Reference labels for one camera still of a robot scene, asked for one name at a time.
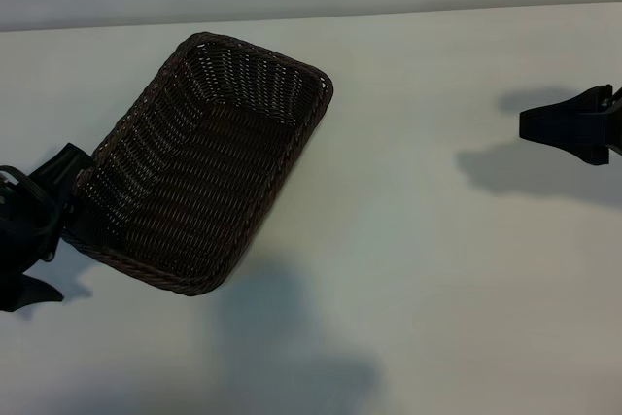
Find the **white tabletop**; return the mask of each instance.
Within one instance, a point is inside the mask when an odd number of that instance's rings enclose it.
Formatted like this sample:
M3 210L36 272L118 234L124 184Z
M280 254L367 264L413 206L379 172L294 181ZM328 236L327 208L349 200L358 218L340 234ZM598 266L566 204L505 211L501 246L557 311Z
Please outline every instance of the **white tabletop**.
M151 288L62 245L68 299L0 315L3 414L614 414L622 157L518 113L622 82L622 5L0 34L0 160L91 152L191 33L335 96L243 265Z

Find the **brown wicker basket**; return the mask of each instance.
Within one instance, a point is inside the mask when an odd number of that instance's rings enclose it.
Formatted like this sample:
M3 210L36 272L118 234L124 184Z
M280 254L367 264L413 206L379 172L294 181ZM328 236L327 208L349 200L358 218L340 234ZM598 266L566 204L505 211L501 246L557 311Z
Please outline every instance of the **brown wicker basket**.
M63 238L161 289L215 289L331 97L316 68L226 36L191 36L95 150Z

